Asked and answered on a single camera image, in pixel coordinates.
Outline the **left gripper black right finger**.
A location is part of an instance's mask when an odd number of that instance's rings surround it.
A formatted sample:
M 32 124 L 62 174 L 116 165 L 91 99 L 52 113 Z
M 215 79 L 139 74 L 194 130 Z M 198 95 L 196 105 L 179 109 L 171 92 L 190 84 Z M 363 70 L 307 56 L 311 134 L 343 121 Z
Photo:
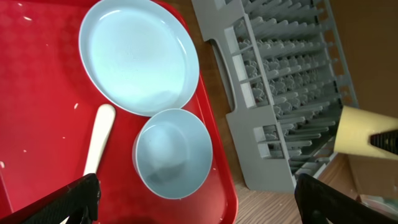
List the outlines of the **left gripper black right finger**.
M 299 175 L 294 197 L 303 224 L 397 224 L 308 174 Z

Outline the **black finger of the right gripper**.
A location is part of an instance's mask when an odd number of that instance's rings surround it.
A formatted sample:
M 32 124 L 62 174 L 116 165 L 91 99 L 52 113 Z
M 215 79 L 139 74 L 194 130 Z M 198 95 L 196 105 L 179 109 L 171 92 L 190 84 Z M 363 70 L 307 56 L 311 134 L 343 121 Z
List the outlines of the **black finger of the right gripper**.
M 383 133 L 373 134 L 369 137 L 371 145 L 391 152 L 395 155 L 398 154 L 398 130 L 387 131 Z

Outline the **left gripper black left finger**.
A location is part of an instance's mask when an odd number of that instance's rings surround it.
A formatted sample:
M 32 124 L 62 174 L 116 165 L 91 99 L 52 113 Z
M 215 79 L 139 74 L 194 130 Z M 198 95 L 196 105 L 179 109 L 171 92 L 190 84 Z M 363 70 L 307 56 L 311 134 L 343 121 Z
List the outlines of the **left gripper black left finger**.
M 94 173 L 86 174 L 44 198 L 4 217 L 2 224 L 93 223 L 98 220 L 100 182 Z

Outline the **yellow plastic cup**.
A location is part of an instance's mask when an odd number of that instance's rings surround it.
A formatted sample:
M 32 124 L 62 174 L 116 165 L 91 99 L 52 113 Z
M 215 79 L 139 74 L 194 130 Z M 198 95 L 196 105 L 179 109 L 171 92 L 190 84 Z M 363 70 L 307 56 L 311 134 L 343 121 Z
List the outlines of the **yellow plastic cup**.
M 344 106 L 336 133 L 334 151 L 354 156 L 396 160 L 397 155 L 370 144 L 373 134 L 397 130 L 397 119 Z

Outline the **white plastic spoon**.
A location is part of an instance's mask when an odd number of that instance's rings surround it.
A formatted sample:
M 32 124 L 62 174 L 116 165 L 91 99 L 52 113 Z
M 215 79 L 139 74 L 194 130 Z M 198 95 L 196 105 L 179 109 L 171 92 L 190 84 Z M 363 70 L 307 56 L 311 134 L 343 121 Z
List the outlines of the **white plastic spoon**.
M 101 105 L 96 113 L 83 175 L 96 173 L 105 149 L 116 110 L 110 104 Z

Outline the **light blue rice bowl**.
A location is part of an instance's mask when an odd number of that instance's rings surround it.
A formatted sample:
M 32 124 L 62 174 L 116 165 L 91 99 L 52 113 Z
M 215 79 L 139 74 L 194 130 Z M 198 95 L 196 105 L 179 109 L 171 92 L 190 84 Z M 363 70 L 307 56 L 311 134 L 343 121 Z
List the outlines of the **light blue rice bowl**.
M 134 169 L 155 195 L 180 200 L 195 193 L 207 179 L 213 145 L 204 123 L 183 109 L 151 117 L 132 148 Z

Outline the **large light blue plate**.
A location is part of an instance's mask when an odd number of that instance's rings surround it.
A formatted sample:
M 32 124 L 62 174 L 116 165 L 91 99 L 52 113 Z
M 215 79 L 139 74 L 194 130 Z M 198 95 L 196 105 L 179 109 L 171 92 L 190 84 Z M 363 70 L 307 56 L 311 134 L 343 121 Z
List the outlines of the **large light blue plate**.
M 139 116 L 183 108 L 199 81 L 188 31 L 149 0 L 104 0 L 92 6 L 78 35 L 87 75 L 109 101 Z

